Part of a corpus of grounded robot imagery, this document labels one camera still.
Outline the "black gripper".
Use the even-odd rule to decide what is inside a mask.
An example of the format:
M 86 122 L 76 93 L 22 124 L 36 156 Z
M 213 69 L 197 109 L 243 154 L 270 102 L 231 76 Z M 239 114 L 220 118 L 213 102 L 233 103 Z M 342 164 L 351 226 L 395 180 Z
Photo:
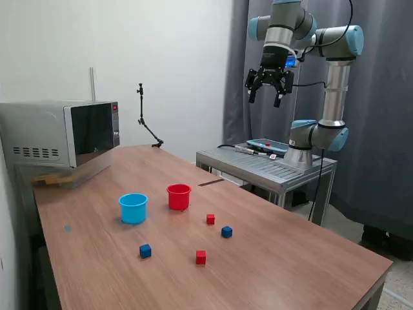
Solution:
M 263 47 L 263 53 L 260 62 L 261 82 L 263 84 L 271 84 L 274 86 L 277 95 L 274 100 L 274 107 L 280 107 L 281 99 L 286 94 L 292 93 L 294 83 L 294 73 L 292 71 L 284 71 L 285 63 L 288 57 L 288 50 L 274 45 L 266 45 Z M 259 82 L 259 72 L 250 69 L 245 81 L 245 87 L 248 92 L 248 102 L 254 103 Z

